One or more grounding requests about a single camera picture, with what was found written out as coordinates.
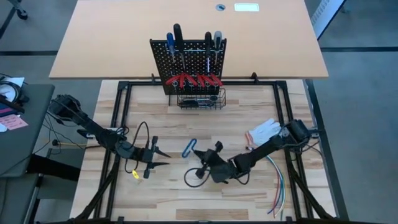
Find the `wire basket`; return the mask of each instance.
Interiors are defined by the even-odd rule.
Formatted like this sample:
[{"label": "wire basket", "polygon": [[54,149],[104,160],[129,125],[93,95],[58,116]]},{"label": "wire basket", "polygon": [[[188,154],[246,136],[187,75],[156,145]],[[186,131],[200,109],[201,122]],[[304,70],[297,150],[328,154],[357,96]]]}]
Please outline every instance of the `wire basket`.
[{"label": "wire basket", "polygon": [[226,105],[225,89],[218,95],[177,95],[177,105],[183,109],[222,109]]}]

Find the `light wood plank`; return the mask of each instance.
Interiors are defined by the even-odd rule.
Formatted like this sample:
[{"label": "light wood plank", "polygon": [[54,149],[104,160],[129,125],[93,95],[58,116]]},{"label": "light wood plank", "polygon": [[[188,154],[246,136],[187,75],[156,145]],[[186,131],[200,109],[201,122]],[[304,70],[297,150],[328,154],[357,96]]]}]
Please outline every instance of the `light wood plank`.
[{"label": "light wood plank", "polygon": [[[259,12],[236,12],[253,1],[78,1],[50,78],[159,76],[149,39],[165,39],[179,23],[184,39],[205,32],[227,38],[223,77],[328,76],[303,0],[258,1]],[[223,12],[216,5],[226,6]]]},{"label": "light wood plank", "polygon": [[[118,81],[103,81],[99,93],[94,120],[104,127],[109,126],[116,96]],[[294,116],[312,125],[307,99],[302,82],[288,81],[289,94]],[[269,86],[226,86],[227,97],[238,104],[227,105],[222,110],[181,110],[167,106],[168,97],[161,86],[134,86],[127,125],[132,140],[137,125],[147,121],[150,135],[158,135],[158,146],[172,158],[156,156],[155,161],[169,162],[170,165],[156,167],[149,179],[138,182],[131,174],[124,172],[124,161],[120,166],[112,219],[125,216],[126,220],[279,220],[280,217],[267,215],[272,208],[277,188],[277,176],[272,164],[259,161],[251,172],[250,181],[242,186],[235,180],[229,184],[216,184],[211,179],[203,186],[192,189],[185,185],[183,175],[191,167],[200,167],[200,161],[192,154],[182,159],[180,153],[191,138],[198,138],[196,149],[214,148],[217,141],[224,144],[220,156],[228,159],[245,152],[244,132],[261,124],[268,118],[277,118],[272,88]],[[137,140],[144,144],[146,132],[141,131]],[[80,180],[73,202],[71,217],[78,215],[91,200],[98,188],[103,149],[89,149],[81,169]],[[287,177],[283,151],[271,154]],[[319,153],[309,150],[303,154],[308,186],[324,208],[335,214],[330,189],[326,179],[322,158]],[[129,161],[127,169],[135,167]],[[139,164],[140,176],[146,168]],[[187,175],[191,184],[198,184],[194,173]],[[284,216],[294,216],[290,183],[287,180],[287,200]],[[299,192],[301,208],[304,211],[303,196]],[[104,215],[106,199],[102,209]]]}]

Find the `grey floor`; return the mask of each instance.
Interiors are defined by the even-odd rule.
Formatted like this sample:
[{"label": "grey floor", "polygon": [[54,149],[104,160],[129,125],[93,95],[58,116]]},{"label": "grey floor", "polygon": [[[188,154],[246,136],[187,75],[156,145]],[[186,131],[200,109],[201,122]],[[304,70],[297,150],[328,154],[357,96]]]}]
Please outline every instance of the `grey floor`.
[{"label": "grey floor", "polygon": [[[319,0],[306,0],[311,14]],[[2,50],[58,50],[76,0],[22,2],[27,21],[14,16],[0,39]],[[11,5],[0,1],[0,24]],[[395,0],[347,0],[348,13],[339,13],[320,39],[321,47],[398,45],[398,2]],[[333,159],[352,220],[396,223],[398,193],[397,97],[398,53],[324,53],[330,77],[315,80],[315,90],[330,140]],[[28,83],[53,83],[55,95],[77,96],[92,115],[99,80],[49,80],[54,56],[0,56],[0,73],[25,76]],[[91,91],[83,94],[90,86]],[[84,143],[84,139],[56,125],[55,129]],[[37,147],[48,139],[43,129]],[[40,204],[37,220],[68,218],[72,199]]]}]

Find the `screwdriver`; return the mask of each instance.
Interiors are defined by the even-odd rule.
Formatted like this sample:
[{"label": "screwdriver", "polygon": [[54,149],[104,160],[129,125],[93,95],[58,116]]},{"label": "screwdriver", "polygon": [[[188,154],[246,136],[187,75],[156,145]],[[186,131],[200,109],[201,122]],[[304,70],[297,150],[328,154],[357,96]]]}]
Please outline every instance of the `screwdriver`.
[{"label": "screwdriver", "polygon": [[169,46],[170,53],[173,56],[173,63],[175,63],[174,53],[175,53],[175,45],[174,45],[174,38],[172,33],[167,33],[167,46]]},{"label": "screwdriver", "polygon": [[210,73],[210,49],[211,49],[211,32],[205,34],[205,47],[206,47],[206,58],[207,58],[207,73]]},{"label": "screwdriver", "polygon": [[175,36],[175,48],[180,52],[182,68],[185,71],[185,61],[184,61],[184,40],[182,39],[182,31],[180,24],[174,24],[174,36]]},{"label": "screwdriver", "polygon": [[216,31],[214,33],[214,48],[216,50],[216,63],[215,64],[217,64],[217,55],[218,55],[218,52],[220,52],[222,39],[223,39],[223,35],[221,34],[221,31]]}]

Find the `screwdriver handle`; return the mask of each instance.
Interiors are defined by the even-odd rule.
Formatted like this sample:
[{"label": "screwdriver handle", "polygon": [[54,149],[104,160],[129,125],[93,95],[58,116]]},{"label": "screwdriver handle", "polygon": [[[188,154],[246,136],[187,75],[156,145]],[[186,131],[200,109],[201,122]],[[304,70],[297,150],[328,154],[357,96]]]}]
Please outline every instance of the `screwdriver handle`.
[{"label": "screwdriver handle", "polygon": [[167,38],[167,46],[169,47],[170,53],[173,55],[175,53],[175,44],[174,44],[173,34],[167,33],[166,38]]},{"label": "screwdriver handle", "polygon": [[209,57],[211,49],[211,32],[206,32],[205,34],[205,45],[206,45],[206,57]]},{"label": "screwdriver handle", "polygon": [[173,26],[175,36],[175,48],[183,54],[184,51],[184,40],[182,39],[182,31],[180,24],[174,24]]},{"label": "screwdriver handle", "polygon": [[223,35],[221,31],[216,31],[214,33],[214,48],[218,52],[221,47],[221,40],[223,39]]}]

